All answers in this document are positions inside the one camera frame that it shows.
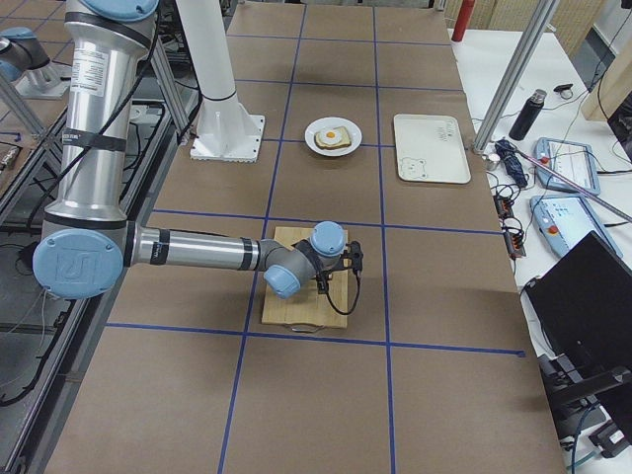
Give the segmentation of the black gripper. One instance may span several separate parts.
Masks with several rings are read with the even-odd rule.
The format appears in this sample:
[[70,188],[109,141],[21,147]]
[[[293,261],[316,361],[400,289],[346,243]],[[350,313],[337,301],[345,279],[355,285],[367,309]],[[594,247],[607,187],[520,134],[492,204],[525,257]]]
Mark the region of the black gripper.
[[319,293],[327,293],[329,280],[333,273],[352,271],[356,279],[356,287],[361,288],[361,272],[363,270],[363,252],[358,241],[346,245],[346,249],[338,261],[330,268],[320,270],[315,277]]

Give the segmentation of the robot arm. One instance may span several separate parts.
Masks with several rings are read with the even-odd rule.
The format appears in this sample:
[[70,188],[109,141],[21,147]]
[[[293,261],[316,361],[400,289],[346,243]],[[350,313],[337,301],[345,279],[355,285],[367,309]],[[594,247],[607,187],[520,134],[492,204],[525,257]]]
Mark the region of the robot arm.
[[71,1],[65,26],[74,57],[57,196],[44,211],[33,271],[48,292],[68,299],[108,291],[136,264],[259,271],[288,298],[310,280],[327,294],[332,273],[362,270],[360,244],[332,221],[290,246],[144,227],[119,204],[139,63],[158,46],[155,1]]
[[35,33],[26,27],[1,32],[1,74],[9,82],[20,79],[26,71],[39,70],[50,58]]

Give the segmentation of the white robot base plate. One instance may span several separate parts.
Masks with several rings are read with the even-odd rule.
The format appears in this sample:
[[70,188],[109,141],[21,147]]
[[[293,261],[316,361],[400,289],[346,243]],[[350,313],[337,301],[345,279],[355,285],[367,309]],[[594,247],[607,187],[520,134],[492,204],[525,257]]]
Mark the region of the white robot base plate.
[[246,114],[244,130],[216,113],[214,118],[197,120],[196,138],[191,147],[194,160],[253,163],[259,157],[266,119]]

